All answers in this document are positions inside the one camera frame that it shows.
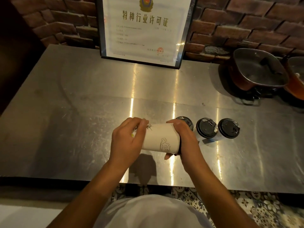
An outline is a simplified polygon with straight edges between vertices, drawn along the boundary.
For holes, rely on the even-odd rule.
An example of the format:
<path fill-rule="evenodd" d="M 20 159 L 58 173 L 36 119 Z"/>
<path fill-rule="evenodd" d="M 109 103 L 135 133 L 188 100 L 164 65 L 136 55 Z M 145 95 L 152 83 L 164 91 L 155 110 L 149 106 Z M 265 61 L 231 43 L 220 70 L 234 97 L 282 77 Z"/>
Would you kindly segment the black pot stand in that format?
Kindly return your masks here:
<path fill-rule="evenodd" d="M 261 106 L 261 92 L 259 87 L 253 87 L 248 91 L 241 90 L 240 88 L 236 88 L 235 90 L 236 98 L 233 98 L 233 101 L 238 105 L 244 106 L 253 106 L 260 107 Z"/>

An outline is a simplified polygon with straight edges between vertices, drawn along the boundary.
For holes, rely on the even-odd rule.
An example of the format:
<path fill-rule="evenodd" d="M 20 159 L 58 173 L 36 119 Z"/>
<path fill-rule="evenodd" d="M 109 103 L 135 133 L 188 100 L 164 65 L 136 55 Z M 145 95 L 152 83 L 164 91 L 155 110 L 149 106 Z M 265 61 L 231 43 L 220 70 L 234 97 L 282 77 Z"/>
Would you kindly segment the orange pot with glass lid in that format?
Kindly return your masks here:
<path fill-rule="evenodd" d="M 284 87 L 285 91 L 296 99 L 304 101 L 304 56 L 286 56 L 282 64 L 289 76 L 289 82 Z"/>

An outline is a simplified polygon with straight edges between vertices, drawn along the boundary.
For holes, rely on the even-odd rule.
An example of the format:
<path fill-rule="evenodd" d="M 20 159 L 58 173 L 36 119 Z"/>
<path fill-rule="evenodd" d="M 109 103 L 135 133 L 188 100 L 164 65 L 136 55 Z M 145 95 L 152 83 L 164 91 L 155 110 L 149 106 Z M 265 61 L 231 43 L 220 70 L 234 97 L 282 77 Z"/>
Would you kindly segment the black framed certificate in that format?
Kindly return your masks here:
<path fill-rule="evenodd" d="M 180 69 L 197 0 L 95 0 L 101 58 Z"/>

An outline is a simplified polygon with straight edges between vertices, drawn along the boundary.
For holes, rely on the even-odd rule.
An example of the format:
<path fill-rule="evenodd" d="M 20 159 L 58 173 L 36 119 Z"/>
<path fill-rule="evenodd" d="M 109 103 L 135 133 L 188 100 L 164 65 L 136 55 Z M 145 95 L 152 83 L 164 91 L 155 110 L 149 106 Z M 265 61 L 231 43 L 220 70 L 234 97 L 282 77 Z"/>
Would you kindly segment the white printed paper cup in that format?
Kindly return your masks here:
<path fill-rule="evenodd" d="M 180 148 L 181 138 L 173 123 L 147 125 L 142 150 L 178 155 Z"/>

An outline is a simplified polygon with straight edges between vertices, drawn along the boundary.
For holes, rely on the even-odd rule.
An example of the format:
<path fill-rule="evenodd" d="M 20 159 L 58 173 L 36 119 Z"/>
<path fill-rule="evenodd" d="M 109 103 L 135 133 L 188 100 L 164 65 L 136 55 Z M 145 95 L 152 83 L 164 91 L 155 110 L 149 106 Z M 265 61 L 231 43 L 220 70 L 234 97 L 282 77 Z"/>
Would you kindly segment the person's right hand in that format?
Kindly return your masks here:
<path fill-rule="evenodd" d="M 166 123 L 172 123 L 175 130 L 180 135 L 180 158 L 184 170 L 190 175 L 204 160 L 199 148 L 198 140 L 185 121 L 180 119 L 172 119 Z"/>

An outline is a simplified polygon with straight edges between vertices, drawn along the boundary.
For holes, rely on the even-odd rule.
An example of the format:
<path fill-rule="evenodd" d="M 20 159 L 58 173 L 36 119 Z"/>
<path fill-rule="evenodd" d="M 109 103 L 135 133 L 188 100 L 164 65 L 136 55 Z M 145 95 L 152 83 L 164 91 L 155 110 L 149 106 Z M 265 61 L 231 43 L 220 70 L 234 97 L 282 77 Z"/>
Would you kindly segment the person's white shirt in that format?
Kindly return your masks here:
<path fill-rule="evenodd" d="M 213 228 L 207 217 L 183 201 L 163 195 L 115 200 L 93 228 Z"/>

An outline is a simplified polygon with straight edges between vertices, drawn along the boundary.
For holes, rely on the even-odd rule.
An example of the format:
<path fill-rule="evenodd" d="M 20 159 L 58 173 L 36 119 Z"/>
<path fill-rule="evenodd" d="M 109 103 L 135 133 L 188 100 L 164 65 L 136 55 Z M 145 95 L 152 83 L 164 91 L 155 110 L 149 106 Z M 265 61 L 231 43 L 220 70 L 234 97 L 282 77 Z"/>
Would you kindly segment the copper pot with glass lid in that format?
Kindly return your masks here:
<path fill-rule="evenodd" d="M 236 49 L 230 57 L 229 74 L 243 91 L 254 87 L 277 89 L 289 83 L 288 73 L 280 61 L 271 53 L 258 49 Z"/>

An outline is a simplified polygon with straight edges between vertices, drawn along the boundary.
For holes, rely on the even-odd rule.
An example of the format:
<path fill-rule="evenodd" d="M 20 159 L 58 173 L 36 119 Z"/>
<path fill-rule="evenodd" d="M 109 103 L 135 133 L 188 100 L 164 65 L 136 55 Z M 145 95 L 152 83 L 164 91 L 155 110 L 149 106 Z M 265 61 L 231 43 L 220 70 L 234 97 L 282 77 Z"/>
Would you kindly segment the person's left hand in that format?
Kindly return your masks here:
<path fill-rule="evenodd" d="M 112 133 L 111 151 L 109 163 L 120 171 L 126 171 L 139 157 L 142 150 L 144 138 L 134 138 L 132 135 L 125 134 L 123 123 L 114 129 Z"/>

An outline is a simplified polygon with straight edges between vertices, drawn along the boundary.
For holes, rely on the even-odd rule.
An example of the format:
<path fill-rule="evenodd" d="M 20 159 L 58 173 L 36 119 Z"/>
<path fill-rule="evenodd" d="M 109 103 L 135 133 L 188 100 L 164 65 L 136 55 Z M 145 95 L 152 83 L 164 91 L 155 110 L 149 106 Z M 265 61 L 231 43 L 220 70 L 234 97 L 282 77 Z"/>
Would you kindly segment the person's left forearm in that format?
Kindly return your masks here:
<path fill-rule="evenodd" d="M 106 202 L 131 164 L 109 160 L 47 228 L 93 228 Z"/>

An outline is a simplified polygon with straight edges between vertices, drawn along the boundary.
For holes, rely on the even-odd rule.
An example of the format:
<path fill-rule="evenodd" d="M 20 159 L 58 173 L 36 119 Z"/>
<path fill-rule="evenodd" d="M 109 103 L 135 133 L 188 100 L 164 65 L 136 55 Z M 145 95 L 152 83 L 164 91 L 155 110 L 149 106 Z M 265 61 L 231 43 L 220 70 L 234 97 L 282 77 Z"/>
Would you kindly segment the paper cup with black lid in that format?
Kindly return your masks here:
<path fill-rule="evenodd" d="M 211 139 L 215 137 L 218 131 L 216 126 L 216 122 L 210 118 L 199 119 L 193 130 L 196 139 L 201 141 L 203 138 Z"/>
<path fill-rule="evenodd" d="M 191 119 L 189 119 L 189 118 L 186 117 L 186 116 L 179 116 L 179 117 L 177 117 L 176 119 L 179 119 L 179 120 L 184 121 L 184 122 L 188 125 L 188 127 L 190 128 L 190 130 L 193 131 L 194 125 L 193 125 L 193 122 L 191 121 Z"/>
<path fill-rule="evenodd" d="M 218 132 L 214 137 L 215 140 L 223 140 L 223 139 L 234 139 L 238 137 L 240 134 L 240 126 L 239 124 L 230 118 L 224 118 L 219 121 L 217 124 Z"/>

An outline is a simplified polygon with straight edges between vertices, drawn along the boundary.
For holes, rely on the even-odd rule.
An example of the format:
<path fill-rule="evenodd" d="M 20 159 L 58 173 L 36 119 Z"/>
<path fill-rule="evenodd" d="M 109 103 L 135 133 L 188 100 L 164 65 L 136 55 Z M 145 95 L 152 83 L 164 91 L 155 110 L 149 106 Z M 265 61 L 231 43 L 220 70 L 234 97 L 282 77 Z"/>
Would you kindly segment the person's right forearm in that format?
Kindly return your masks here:
<path fill-rule="evenodd" d="M 216 228 L 259 228 L 211 171 L 204 159 L 187 163 L 182 159 Z"/>

